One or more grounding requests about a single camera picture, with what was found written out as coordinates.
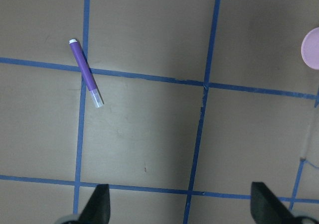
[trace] pen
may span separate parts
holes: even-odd
[[[88,87],[95,107],[99,108],[103,106],[103,101],[98,91],[98,87],[94,81],[92,73],[89,70],[86,60],[84,59],[80,43],[76,39],[72,39],[69,41],[69,44],[75,57],[75,60],[78,63],[78,66],[80,67],[83,79],[86,83],[86,86]]]

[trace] marker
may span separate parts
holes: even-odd
[[[75,60],[78,63],[78,66],[80,67],[83,79],[85,81],[86,86],[88,87],[88,90],[91,94],[95,107],[96,108],[102,107],[104,105],[102,98],[98,91],[98,87],[94,81],[93,75],[89,70],[89,66],[86,63],[86,60],[84,59],[83,51],[80,46],[80,43],[77,40],[72,39],[69,41],[69,44],[73,52],[73,55],[75,57]]]

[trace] clear marker cap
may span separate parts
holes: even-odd
[[[94,89],[89,91],[93,100],[93,103],[95,105],[96,108],[102,107],[104,105],[102,98],[100,96],[100,93],[98,91],[98,89]]]

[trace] round pink object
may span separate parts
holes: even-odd
[[[307,66],[319,70],[319,27],[305,36],[301,45],[301,55]]]

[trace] purple marker barrel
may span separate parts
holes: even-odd
[[[100,97],[98,87],[96,86],[93,75],[89,70],[89,67],[88,67],[88,64],[86,63],[86,60],[84,59],[83,51],[82,51],[82,48],[80,46],[80,43],[77,40],[72,39],[69,41],[69,44],[70,44],[71,50],[73,52],[73,55],[75,57],[75,60],[78,63],[78,66],[81,70],[85,84],[88,87],[88,90],[91,94],[91,97],[92,97],[92,100],[93,100],[95,107],[99,108],[99,107],[103,106],[103,101],[102,101],[102,98]]]

